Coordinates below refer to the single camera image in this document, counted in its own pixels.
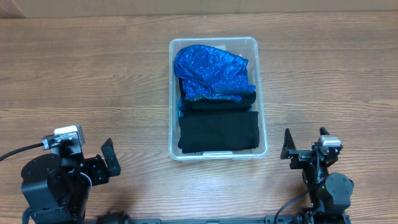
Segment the blue sparkly fabric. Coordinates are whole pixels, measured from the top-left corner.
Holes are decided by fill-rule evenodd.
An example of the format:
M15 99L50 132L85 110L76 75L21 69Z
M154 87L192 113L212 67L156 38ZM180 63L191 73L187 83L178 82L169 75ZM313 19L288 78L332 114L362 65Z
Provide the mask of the blue sparkly fabric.
M241 101L255 92L250 84L248 60L208 45L181 49L174 60L174 74L182 82L185 99Z

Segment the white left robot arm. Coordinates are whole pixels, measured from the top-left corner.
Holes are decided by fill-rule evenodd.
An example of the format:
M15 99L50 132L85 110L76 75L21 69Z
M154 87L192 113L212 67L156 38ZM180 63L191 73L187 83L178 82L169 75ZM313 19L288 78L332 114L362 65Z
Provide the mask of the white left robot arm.
M102 155L86 159L77 137L48 136L42 143L52 152L21 170L21 190L29 204L22 223L83 223L91 188L121 173L112 139L101 146Z

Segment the wide black garment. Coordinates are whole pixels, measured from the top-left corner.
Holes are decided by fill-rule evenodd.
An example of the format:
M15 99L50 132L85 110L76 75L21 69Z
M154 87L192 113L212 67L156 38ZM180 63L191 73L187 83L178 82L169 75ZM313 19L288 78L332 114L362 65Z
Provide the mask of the wide black garment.
M242 151L259 146L257 111L188 114L179 118L178 147L184 154Z

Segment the narrow black garment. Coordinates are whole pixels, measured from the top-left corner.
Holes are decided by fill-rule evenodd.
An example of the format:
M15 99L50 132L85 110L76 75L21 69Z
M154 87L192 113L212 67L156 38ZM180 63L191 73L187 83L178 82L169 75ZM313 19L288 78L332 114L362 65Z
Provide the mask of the narrow black garment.
M179 109L181 111L249 110L256 98L256 92L253 92L249 95L243 95L240 101L209 99L189 101L185 99L185 94L182 94Z

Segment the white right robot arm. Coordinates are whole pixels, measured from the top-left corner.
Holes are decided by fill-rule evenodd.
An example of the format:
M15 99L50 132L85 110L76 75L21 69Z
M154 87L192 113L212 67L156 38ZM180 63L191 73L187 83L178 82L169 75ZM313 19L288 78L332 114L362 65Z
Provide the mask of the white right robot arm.
M318 141L308 150L298 150L289 129L285 130L281 159L290 159L291 169L301 169L307 190L283 205L274 216L274 223L350 223L345 210L351 205L354 182L341 173L329 173L338 161L343 145L337 136L320 128ZM295 215L281 218L280 213L304 196L310 197L311 207Z

